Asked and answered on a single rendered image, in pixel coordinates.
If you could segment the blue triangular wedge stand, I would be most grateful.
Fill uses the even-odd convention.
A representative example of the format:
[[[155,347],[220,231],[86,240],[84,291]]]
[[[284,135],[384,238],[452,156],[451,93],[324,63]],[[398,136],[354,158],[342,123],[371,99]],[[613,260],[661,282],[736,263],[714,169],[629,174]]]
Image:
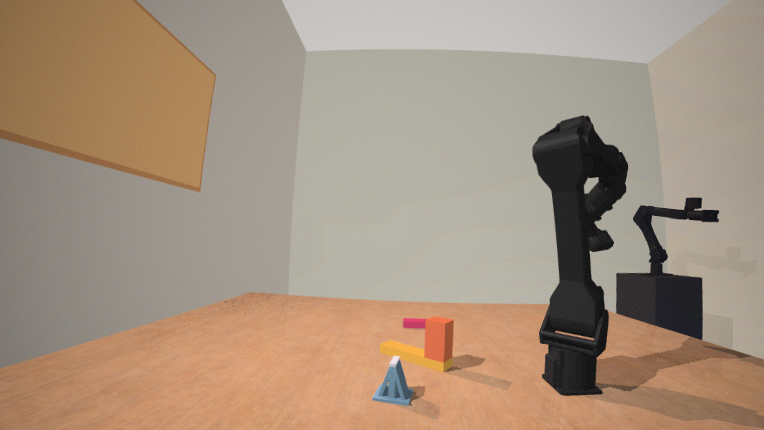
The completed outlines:
[[[389,385],[388,385],[389,382]],[[409,406],[413,388],[409,388],[400,359],[396,367],[389,367],[383,384],[373,394],[374,401]]]

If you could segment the pink rectangular block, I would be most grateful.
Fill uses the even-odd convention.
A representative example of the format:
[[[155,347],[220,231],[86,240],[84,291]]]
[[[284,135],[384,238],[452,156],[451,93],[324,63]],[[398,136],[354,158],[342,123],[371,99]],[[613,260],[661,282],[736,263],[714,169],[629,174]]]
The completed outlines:
[[[427,319],[408,319],[404,318],[403,328],[422,328],[425,329]]]

